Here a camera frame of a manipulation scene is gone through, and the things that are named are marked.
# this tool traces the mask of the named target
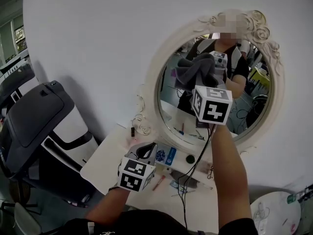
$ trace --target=yellow object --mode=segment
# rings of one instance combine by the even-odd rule
[[[251,74],[251,77],[249,78],[249,80],[253,79],[255,81],[260,81],[259,82],[260,84],[262,84],[264,87],[269,89],[269,85],[270,85],[269,76],[261,74],[257,67],[254,67],[252,71],[250,72],[250,74]]]

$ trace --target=ornate mirror frame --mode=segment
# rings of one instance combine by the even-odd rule
[[[152,58],[141,96],[146,105],[144,115],[152,129],[158,133],[158,139],[195,155],[202,151],[203,146],[183,141],[174,135],[163,121],[158,103],[159,79],[168,59],[179,47],[200,35],[219,32],[236,32],[238,38],[250,41],[260,50],[270,69],[270,88],[264,110],[251,127],[234,138],[239,152],[255,146],[257,140],[275,122],[284,98],[285,75],[279,45],[271,39],[266,18],[260,11],[226,10],[215,16],[200,17],[178,29],[160,46]]]

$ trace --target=white cube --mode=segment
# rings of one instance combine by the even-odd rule
[[[231,91],[196,85],[192,108],[200,122],[225,125],[232,102]]]
[[[155,170],[155,166],[124,157],[117,185],[131,191],[142,191],[150,183]]]

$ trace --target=round table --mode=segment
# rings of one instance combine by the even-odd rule
[[[284,191],[271,192],[251,204],[252,218],[259,235],[295,233],[300,222],[301,207],[298,201],[288,204],[289,195]]]

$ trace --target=blue label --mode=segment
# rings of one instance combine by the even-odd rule
[[[167,156],[167,159],[165,161],[166,165],[171,165],[172,164],[173,159],[175,157],[175,154],[176,154],[176,149],[174,147],[171,147],[170,152],[169,152],[169,154]]]

